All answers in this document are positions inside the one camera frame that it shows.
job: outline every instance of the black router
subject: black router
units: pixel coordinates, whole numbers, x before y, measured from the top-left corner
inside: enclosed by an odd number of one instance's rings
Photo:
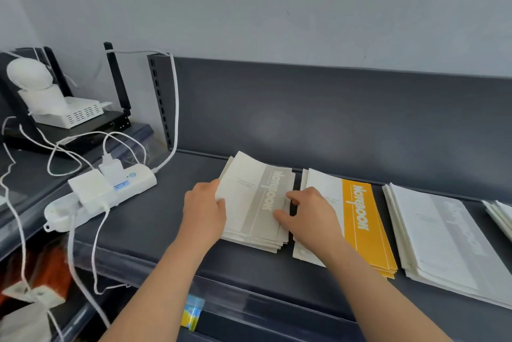
[[[105,46],[105,50],[113,49],[112,43],[110,42],[105,42],[103,45]],[[20,48],[13,51],[13,53],[34,59],[38,56],[41,62],[50,67],[54,83],[59,85],[62,94],[65,97],[73,97],[70,87],[64,78],[62,70],[57,62],[57,59],[55,58],[52,49],[49,47],[44,47],[44,50],[45,52],[43,53],[42,49],[38,48]],[[121,132],[130,127],[131,124],[130,120],[128,119],[129,115],[131,114],[130,100],[128,99],[128,94],[126,93],[125,82],[121,76],[121,71],[119,70],[119,64],[117,63],[116,55],[113,52],[107,54],[107,59],[109,61],[110,71],[112,73],[112,78],[116,87],[119,105],[123,109],[122,112],[104,110],[102,115],[76,125],[71,129],[64,129],[56,126],[37,123],[31,116],[29,116],[28,107],[17,93],[19,88],[16,87],[16,85],[13,84],[7,77],[6,67],[13,59],[15,58],[11,55],[0,53],[0,94],[2,94],[4,97],[13,115],[16,116],[16,119],[8,120],[9,122],[7,122],[3,133],[3,140],[9,147],[25,151],[41,152],[44,154],[49,154],[51,152],[48,149],[34,144],[32,141],[23,136],[19,131],[20,124],[23,127],[23,131],[30,138],[43,145],[48,144],[44,142],[41,134],[37,129],[40,129],[50,142],[56,143],[65,137],[76,136],[81,133]],[[93,149],[95,146],[101,144],[104,137],[105,136],[103,134],[81,136],[61,146],[69,151],[83,155]],[[69,158],[69,156],[65,153],[57,152],[57,154],[59,156]]]

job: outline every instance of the white network box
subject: white network box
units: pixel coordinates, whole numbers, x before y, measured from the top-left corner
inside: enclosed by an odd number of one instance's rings
[[[99,101],[94,99],[65,97],[65,100],[69,108],[67,114],[34,114],[32,117],[35,122],[71,129],[76,125],[80,125],[83,122],[103,114],[103,109]]]

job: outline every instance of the person's left hand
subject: person's left hand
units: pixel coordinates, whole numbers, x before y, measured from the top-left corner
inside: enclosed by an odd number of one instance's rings
[[[224,199],[215,201],[219,183],[220,179],[197,183],[185,194],[183,220],[177,238],[197,245],[204,254],[221,238],[226,225],[226,202]]]

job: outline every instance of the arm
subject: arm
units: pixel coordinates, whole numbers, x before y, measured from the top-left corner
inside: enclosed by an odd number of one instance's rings
[[[226,223],[224,199],[215,202],[218,185],[198,183],[185,194],[175,241],[100,342],[176,340],[192,278]]]
[[[276,210],[274,217],[332,272],[369,342],[451,341],[345,241],[334,209],[315,188],[287,196],[299,205],[297,215]]]

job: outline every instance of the forearm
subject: forearm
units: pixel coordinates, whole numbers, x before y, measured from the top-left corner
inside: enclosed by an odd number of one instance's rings
[[[177,238],[101,342],[174,341],[192,278],[203,255]]]
[[[451,341],[345,241],[326,257],[325,264],[369,342]]]

